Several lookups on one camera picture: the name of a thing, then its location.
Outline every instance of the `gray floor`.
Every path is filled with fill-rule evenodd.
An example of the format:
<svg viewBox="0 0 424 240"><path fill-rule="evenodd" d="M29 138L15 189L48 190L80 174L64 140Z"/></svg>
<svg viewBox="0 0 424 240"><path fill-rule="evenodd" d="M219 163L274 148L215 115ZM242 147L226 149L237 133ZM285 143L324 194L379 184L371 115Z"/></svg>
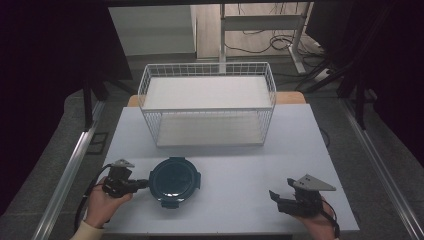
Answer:
<svg viewBox="0 0 424 240"><path fill-rule="evenodd" d="M310 39L304 39L306 39L305 45L308 50L319 51L316 46L310 44ZM216 61L213 55L207 54L206 51L205 59L195 59L194 55L190 54L131 57L129 64L133 80L123 82L135 89L138 88L142 71L148 63ZM228 61L267 61L271 64L278 90L295 89L302 77L295 76L296 71L287 52L279 52L278 56L269 55L230 57ZM308 58L305 60L313 66L320 59ZM310 71L313 67L307 66L306 68ZM307 82L304 87L312 83L313 81ZM330 136L328 151L361 229L358 232L343 232L342 239L410 239L342 109L340 99L335 93L338 84L338 82L334 82L314 93L306 94L305 97L312 107L318 125ZM53 227L50 239L69 239L72 236L73 218L80 198L91 178L103 165L120 113L130 97L128 93L109 83L106 83L106 86L110 97L106 101L94 138L97 141L105 140L105 144L104 146L95 143L90 145L60 211L59 218ZM50 144L6 213L0 218L0 239L30 239L34 234L84 126L81 92L69 96L64 107L65 114ZM424 182L423 168L373 111L372 104L366 105L365 124L368 134L399 189L408 200L419 221L424 222L424 189L421 187L421 183ZM144 238L107 235L102 239ZM293 239L310 238L305 233L295 235Z"/></svg>

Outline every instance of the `hand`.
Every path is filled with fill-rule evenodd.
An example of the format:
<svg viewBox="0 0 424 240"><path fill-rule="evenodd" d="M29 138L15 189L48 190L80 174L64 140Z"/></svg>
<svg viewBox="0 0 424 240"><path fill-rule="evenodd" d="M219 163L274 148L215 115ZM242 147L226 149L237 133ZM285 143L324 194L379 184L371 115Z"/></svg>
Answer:
<svg viewBox="0 0 424 240"><path fill-rule="evenodd" d="M121 198L113 198L107 195L102 189L105 178L103 177L91 191L87 217L84 220L85 223L94 228L102 228L103 224L112 218L116 210L132 198L132 193L128 193Z"/></svg>
<svg viewBox="0 0 424 240"><path fill-rule="evenodd" d="M331 210L330 206L325 202L322 202L324 211L328 213L331 217L333 217L334 213ZM309 234L311 234L314 240L334 240L334 229L333 225L331 225L330 221L326 219L321 214L312 217L312 218L303 218L299 216L293 216L297 220L303 223L305 227L308 229Z"/></svg>

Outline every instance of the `person's left hand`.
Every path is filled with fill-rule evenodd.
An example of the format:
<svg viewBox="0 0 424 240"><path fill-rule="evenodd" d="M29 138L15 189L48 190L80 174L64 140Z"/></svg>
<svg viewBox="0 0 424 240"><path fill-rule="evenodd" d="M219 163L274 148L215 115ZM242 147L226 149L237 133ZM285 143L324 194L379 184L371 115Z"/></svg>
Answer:
<svg viewBox="0 0 424 240"><path fill-rule="evenodd" d="M113 198L107 195L102 189L105 178L103 177L91 191L87 217L84 220L85 223L94 228L102 228L103 224L112 218L116 210L132 198L132 193L128 193L121 198Z"/></svg>

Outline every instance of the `metal rail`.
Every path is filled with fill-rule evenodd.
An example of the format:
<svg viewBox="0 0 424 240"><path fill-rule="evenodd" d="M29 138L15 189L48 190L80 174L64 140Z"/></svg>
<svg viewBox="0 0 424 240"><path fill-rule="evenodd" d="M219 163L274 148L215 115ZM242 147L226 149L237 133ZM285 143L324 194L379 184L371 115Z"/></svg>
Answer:
<svg viewBox="0 0 424 240"><path fill-rule="evenodd" d="M38 224L38 227L32 236L33 240L48 239L51 231L56 223L59 216L60 210L62 209L63 203L66 200L69 189L74 182L75 175L78 172L79 166L81 165L82 159L87 151L88 145L90 144L91 138L96 131L97 124L100 115L103 111L105 103L97 102L93 109L93 125L89 131L83 132L75 146L74 152L72 153L68 164L66 165L63 175L57 184L57 187L47 205L46 210Z"/></svg>
<svg viewBox="0 0 424 240"><path fill-rule="evenodd" d="M368 158L371 161L371 164L374 167L381 183L383 184L386 192L392 201L395 209L397 210L403 224L406 227L411 239L414 240L423 240L424 232L421 227L421 224L418 222L418 219L410 207L408 201L403 196L399 187L397 186L395 180L391 176L389 170L384 164L384 160L381 158L377 149L375 148L373 142L366 130L362 130L361 126L356 122L355 117L353 116L353 108L349 103L349 100L341 100L342 108L348 117L356 135L358 136L359 141L362 144L365 152L368 155Z"/></svg>

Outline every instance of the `metal basket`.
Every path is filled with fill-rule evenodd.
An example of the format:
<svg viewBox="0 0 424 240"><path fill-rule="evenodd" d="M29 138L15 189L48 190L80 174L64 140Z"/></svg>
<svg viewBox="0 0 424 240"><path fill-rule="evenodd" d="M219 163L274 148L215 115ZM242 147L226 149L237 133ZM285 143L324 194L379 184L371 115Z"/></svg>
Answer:
<svg viewBox="0 0 424 240"><path fill-rule="evenodd" d="M263 145L275 89L268 63L150 64L138 101L158 147Z"/></svg>

